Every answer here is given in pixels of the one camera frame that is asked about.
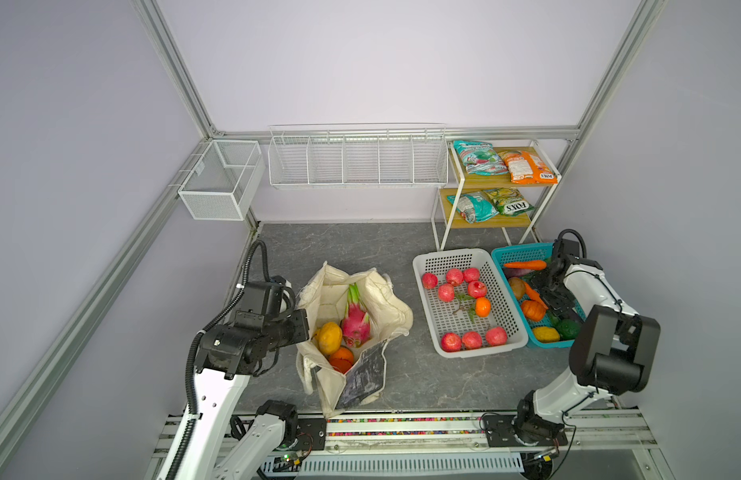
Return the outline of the cream canvas tote bag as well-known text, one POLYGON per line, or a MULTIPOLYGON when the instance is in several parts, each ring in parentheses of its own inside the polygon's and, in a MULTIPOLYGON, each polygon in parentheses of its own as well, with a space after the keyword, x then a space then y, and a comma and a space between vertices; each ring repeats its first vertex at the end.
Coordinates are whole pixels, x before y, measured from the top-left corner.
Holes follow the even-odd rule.
POLYGON ((308 340, 298 344, 296 370, 304 392, 318 394, 327 418, 374 402, 386 384, 385 350, 409 334, 411 308, 374 268, 348 274, 322 265, 298 294, 308 340))

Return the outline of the orange snack bag top shelf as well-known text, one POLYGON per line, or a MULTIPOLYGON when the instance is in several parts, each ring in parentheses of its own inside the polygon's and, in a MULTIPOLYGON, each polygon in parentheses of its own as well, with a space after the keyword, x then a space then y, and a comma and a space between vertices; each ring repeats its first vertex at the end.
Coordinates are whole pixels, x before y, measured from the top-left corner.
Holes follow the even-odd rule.
POLYGON ((557 176, 543 160, 527 150, 498 150, 498 157, 508 170, 510 181, 517 185, 553 185, 557 176))

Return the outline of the red apple front left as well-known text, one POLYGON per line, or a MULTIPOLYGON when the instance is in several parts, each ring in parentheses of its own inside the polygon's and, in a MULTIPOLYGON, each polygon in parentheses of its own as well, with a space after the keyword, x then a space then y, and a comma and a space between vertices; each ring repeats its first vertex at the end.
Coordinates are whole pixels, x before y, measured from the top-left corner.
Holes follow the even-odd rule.
POLYGON ((455 289, 450 283, 444 283, 438 287, 437 296, 440 301, 449 303, 455 299, 455 289))

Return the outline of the orange carrot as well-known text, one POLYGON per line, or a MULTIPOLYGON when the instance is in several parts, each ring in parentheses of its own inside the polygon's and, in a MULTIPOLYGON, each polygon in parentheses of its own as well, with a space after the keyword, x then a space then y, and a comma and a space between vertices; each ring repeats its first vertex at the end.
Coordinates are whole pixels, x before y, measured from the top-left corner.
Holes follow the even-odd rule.
POLYGON ((547 267, 547 263, 544 260, 531 260, 524 262, 508 262, 502 265, 506 269, 520 269, 520 270, 531 270, 541 271, 547 267))
POLYGON ((527 297, 528 297, 528 298, 529 298, 530 300, 532 300, 532 301, 535 301, 535 302, 537 302, 537 303, 538 303, 538 304, 540 304, 540 305, 541 305, 541 306, 542 306, 542 307, 543 307, 544 309, 547 309, 547 308, 548 308, 548 306, 546 305, 546 303, 545 303, 545 302, 543 301, 543 299, 541 298, 540 294, 539 294, 539 293, 538 293, 538 292, 537 292, 536 290, 534 290, 534 289, 533 289, 533 288, 532 288, 532 287, 530 286, 530 284, 529 284, 529 283, 525 282, 525 283, 524 283, 524 286, 525 286, 525 295, 526 295, 526 296, 527 296, 527 297))

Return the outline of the teal snack bag shelf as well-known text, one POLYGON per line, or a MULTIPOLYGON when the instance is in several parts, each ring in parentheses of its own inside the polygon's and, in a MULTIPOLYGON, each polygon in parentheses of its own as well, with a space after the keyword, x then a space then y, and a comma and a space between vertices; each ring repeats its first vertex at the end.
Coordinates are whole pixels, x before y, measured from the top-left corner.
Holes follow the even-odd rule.
POLYGON ((446 199, 468 224, 486 222, 499 214, 490 198, 482 191, 461 194, 458 198, 450 195, 446 199))
POLYGON ((453 147, 466 174, 480 176, 508 174, 508 168, 490 143, 455 140, 453 147))

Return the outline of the brown potato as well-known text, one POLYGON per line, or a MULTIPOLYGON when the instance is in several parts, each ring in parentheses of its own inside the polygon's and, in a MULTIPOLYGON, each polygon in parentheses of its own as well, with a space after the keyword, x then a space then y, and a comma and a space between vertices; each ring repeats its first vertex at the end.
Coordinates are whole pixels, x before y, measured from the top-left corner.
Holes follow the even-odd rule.
POLYGON ((522 300, 526 294, 526 286, 523 279, 512 277, 508 279, 509 288, 516 300, 522 300))

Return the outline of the green snack bag lower shelf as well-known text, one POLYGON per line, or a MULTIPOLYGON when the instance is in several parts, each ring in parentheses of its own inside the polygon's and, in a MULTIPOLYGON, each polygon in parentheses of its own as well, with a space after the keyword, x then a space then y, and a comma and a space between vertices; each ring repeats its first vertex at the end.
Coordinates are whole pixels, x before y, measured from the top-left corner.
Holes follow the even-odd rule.
POLYGON ((502 216, 515 217, 534 210, 534 206, 515 188, 484 190, 483 194, 502 216))

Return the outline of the red apple front right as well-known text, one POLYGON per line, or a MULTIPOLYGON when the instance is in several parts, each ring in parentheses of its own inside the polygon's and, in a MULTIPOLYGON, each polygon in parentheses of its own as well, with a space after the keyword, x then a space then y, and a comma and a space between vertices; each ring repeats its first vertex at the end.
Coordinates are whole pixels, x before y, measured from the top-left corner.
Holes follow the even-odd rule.
POLYGON ((508 335, 502 327, 494 327, 485 334, 485 339, 489 346, 504 346, 507 343, 508 335))

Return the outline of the white mesh box basket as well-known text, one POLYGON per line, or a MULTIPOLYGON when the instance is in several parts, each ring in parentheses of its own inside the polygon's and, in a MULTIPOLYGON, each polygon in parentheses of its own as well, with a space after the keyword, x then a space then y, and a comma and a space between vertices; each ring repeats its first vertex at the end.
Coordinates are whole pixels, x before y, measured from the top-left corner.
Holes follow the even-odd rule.
POLYGON ((248 140, 210 140, 178 195, 194 220, 244 221, 264 177, 260 144, 248 140))

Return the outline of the white plastic fruit basket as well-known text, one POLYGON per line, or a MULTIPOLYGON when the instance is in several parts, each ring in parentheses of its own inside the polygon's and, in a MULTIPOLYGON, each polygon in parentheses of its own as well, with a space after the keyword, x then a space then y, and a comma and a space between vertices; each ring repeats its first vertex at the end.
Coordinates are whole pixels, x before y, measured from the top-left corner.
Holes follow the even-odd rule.
POLYGON ((528 344, 528 334, 522 325, 511 291, 486 251, 470 248, 421 254, 412 261, 412 268, 416 276, 430 337, 435 351, 441 357, 455 359, 504 354, 524 348, 528 344), (425 272, 436 275, 440 286, 446 283, 445 274, 448 270, 457 268, 464 272, 472 267, 479 270, 478 281, 487 287, 486 298, 491 303, 491 311, 486 318, 479 318, 475 315, 476 299, 467 294, 467 283, 463 282, 460 286, 454 287, 455 299, 449 303, 439 300, 437 288, 426 290, 421 284, 421 276, 425 272), (502 327, 506 331, 508 340, 504 346, 488 345, 485 334, 494 327, 502 327), (444 352, 440 348, 440 340, 444 334, 453 332, 462 337, 464 333, 470 331, 481 335, 482 348, 466 350, 462 346, 462 350, 453 353, 444 352))

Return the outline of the pink dragon fruit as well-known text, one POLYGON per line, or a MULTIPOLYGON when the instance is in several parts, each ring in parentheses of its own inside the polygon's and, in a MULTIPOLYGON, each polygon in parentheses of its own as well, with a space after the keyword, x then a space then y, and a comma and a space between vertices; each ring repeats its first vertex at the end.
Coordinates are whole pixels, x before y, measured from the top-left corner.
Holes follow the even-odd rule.
POLYGON ((344 343, 349 348, 360 348, 371 338, 370 316, 362 306, 358 284, 348 286, 348 305, 342 320, 344 343))

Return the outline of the teal plastic vegetable basket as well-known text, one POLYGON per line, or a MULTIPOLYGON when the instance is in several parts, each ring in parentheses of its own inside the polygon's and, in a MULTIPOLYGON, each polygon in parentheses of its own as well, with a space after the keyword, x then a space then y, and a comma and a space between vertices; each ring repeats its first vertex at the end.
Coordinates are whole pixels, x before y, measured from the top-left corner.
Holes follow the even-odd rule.
POLYGON ((511 273, 510 263, 549 262, 552 243, 534 243, 496 248, 491 252, 493 263, 499 268, 509 286, 520 319, 529 334, 529 346, 541 349, 570 348, 576 328, 569 314, 555 313, 551 304, 541 297, 541 291, 531 284, 540 270, 519 275, 511 273))

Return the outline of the red apple front middle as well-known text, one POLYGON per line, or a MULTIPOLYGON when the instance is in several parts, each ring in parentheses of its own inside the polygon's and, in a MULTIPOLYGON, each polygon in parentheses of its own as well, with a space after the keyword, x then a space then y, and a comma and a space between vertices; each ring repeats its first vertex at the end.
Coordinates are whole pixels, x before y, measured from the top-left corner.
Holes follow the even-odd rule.
POLYGON ((464 282, 464 274, 457 268, 450 269, 445 274, 445 281, 452 286, 460 286, 464 282))

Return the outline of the orange fruit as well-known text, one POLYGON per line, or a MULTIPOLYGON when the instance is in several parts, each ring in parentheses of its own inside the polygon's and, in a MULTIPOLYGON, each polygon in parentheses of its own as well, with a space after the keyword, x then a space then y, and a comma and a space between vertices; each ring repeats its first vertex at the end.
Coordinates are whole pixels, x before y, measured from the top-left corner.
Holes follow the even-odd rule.
POLYGON ((336 352, 332 353, 332 355, 328 357, 329 362, 336 362, 338 360, 342 360, 350 364, 354 364, 354 362, 356 362, 356 360, 354 360, 354 352, 352 352, 350 348, 346 348, 344 346, 338 348, 336 352))

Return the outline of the red tomato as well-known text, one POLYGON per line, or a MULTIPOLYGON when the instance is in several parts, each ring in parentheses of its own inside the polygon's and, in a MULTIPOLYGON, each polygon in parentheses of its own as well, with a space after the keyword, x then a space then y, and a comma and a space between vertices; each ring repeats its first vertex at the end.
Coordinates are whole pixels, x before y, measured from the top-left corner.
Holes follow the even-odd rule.
POLYGON ((352 369, 352 366, 354 366, 351 361, 342 358, 330 360, 330 365, 332 366, 332 368, 334 368, 334 370, 340 372, 341 374, 348 373, 348 371, 352 369))

